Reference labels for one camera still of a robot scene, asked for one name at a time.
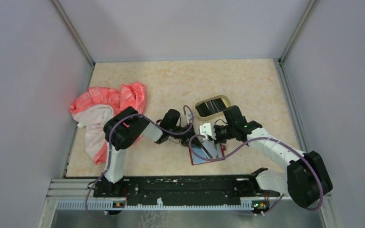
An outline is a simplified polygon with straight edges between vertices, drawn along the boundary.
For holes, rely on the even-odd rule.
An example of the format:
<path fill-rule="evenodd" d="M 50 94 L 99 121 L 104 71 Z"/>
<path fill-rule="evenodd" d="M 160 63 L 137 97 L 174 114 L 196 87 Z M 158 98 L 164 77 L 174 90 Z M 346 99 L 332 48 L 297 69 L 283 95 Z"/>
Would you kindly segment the red card holder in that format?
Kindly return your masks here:
<path fill-rule="evenodd" d="M 200 157 L 215 160 L 225 155 L 226 147 L 224 144 L 221 143 L 215 144 L 214 142 L 211 141 L 205 141 L 201 143 L 201 146 L 192 145 L 192 150 L 190 149 L 189 153 L 191 158 L 191 165 L 195 166 L 204 163 L 209 163 L 210 161 L 206 161 L 199 158 L 198 156 L 194 155 L 192 151 L 194 151 Z"/>

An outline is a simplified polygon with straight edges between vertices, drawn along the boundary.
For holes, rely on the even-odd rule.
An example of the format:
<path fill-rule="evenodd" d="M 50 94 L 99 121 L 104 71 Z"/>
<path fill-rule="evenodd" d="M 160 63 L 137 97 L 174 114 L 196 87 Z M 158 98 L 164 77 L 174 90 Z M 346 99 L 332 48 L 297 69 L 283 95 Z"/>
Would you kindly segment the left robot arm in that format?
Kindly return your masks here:
<path fill-rule="evenodd" d="M 187 105 L 183 106 L 183 112 L 187 119 L 185 126 L 180 125 L 182 117 L 175 109 L 168 110 L 162 119 L 154 122 L 132 106 L 106 122 L 103 131 L 107 142 L 107 160 L 101 181 L 106 182 L 107 193 L 116 197 L 123 192 L 121 180 L 124 177 L 126 152 L 139 137 L 146 137 L 156 144 L 162 144 L 172 137 L 181 145 L 188 145 L 189 138 L 195 133 L 194 113 Z"/>

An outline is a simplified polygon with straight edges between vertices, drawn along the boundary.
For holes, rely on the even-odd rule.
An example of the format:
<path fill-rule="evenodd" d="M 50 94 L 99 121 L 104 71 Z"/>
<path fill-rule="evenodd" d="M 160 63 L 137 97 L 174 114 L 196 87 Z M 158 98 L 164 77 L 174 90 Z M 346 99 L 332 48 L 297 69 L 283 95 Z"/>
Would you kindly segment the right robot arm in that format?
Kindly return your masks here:
<path fill-rule="evenodd" d="M 290 147 L 260 123 L 248 122 L 236 105 L 225 109 L 223 114 L 226 124 L 212 126 L 212 138 L 216 142 L 235 139 L 262 152 L 284 169 L 284 172 L 275 172 L 260 168 L 253 172 L 253 180 L 249 182 L 251 194 L 260 196 L 271 190 L 289 195 L 304 209 L 314 211 L 322 207 L 324 196 L 333 189 L 333 184 L 319 153 Z"/>

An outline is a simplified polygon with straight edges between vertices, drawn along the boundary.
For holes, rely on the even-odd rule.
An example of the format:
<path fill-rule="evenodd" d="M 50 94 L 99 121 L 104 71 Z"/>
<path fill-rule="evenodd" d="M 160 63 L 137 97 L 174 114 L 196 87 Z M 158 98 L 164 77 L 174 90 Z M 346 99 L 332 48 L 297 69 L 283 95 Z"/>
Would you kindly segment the beige oval tray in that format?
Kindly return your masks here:
<path fill-rule="evenodd" d="M 200 120 L 200 121 L 206 121 L 206 120 L 210 120 L 210 119 L 214 119 L 216 117 L 219 117 L 219 116 L 222 116 L 223 115 L 223 111 L 222 112 L 217 112 L 215 110 L 215 107 L 213 106 L 213 103 L 212 103 L 212 100 L 214 99 L 217 99 L 217 98 L 221 98 L 225 105 L 228 107 L 231 106 L 231 101 L 229 100 L 229 98 L 225 95 L 217 95 L 217 96 L 214 96 L 214 97 L 211 97 L 211 98 L 208 98 L 208 99 L 205 99 L 205 100 L 202 100 L 202 101 L 199 101 L 197 102 L 195 105 L 194 105 L 194 109 L 195 109 L 195 114 L 196 114 L 196 117 Z M 196 110 L 196 106 L 199 105 L 200 103 L 206 103 L 207 107 L 209 108 L 210 112 L 211 112 L 211 115 L 207 116 L 207 117 L 201 117 L 199 116 L 198 114 L 198 111 Z"/>

